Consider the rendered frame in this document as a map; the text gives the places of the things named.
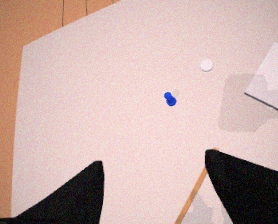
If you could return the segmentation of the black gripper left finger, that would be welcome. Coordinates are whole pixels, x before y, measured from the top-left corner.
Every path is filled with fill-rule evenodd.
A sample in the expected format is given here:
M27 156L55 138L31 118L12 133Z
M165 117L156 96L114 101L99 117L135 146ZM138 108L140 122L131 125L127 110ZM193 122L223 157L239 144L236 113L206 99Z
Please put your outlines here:
M17 217L0 224L100 224L105 172L102 160L85 169Z

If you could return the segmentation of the blue pawn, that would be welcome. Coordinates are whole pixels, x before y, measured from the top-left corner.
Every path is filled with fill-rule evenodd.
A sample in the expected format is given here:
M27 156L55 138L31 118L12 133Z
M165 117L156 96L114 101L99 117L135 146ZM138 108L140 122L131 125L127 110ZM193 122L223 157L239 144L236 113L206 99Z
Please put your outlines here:
M167 99L166 102L169 106L174 106L176 104L176 99L175 99L175 97L172 96L172 94L170 92L166 92L164 94L164 97L165 97L165 99Z

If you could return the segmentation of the tan wooden bar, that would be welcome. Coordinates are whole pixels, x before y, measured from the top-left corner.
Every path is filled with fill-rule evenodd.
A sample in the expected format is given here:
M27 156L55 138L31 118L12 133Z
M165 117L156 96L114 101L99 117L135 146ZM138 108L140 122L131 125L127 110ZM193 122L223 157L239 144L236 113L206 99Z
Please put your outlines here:
M183 210L181 211L181 213L180 213L180 215L179 215L179 217L178 217L178 219L177 219L175 224L180 224L181 221L183 220L186 211L188 210L188 208L189 208L189 206L190 206L194 196L196 195L196 193L197 193L197 191L198 191L198 189L199 189L199 187L200 187L200 185L201 185L201 183L202 183L202 181L203 181L203 179L204 179L204 177L205 177L205 175L207 173L205 168L206 168L206 166L204 167L201 175L199 176L199 178L198 178L198 180L197 180L197 182L196 182L196 184L195 184L195 186L194 186L194 188L193 188L193 190L192 190L192 192L190 194L190 197L188 198L188 200L187 200Z

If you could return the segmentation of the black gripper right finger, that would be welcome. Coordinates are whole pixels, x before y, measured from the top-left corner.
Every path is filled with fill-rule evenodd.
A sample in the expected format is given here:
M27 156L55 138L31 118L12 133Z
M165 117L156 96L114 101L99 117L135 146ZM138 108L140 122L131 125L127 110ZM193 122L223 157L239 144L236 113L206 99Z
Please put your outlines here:
M278 224L278 171L215 149L205 166L233 224Z

